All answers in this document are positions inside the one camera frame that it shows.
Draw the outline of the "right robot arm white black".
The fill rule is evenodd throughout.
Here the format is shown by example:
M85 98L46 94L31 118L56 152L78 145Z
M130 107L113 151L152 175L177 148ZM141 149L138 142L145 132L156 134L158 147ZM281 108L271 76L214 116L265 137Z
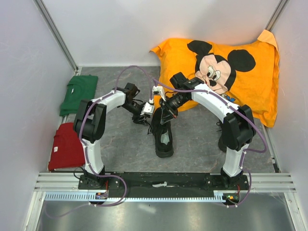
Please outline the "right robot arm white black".
M222 122L221 141L226 146L225 163L221 169L220 183L225 189L237 185L243 174L244 151L255 136L254 120L249 106L238 106L215 93L201 79L187 79L183 73L175 74L170 82L172 97L165 95L166 85L155 80L152 92L160 95L160 123L163 125L178 116L178 109L188 101L194 101L213 113Z

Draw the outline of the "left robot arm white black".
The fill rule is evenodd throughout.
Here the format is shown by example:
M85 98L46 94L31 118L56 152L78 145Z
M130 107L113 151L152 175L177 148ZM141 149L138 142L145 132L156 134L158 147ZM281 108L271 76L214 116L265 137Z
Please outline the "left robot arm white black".
M150 116L144 112L147 103L138 103L134 99L139 92L136 85L128 83L124 88L112 90L100 98L80 102L73 125L80 138L86 161L83 174L79 177L79 189L102 189L107 182L101 157L101 138L105 132L108 112L122 107L132 113L134 123L148 125L147 119Z

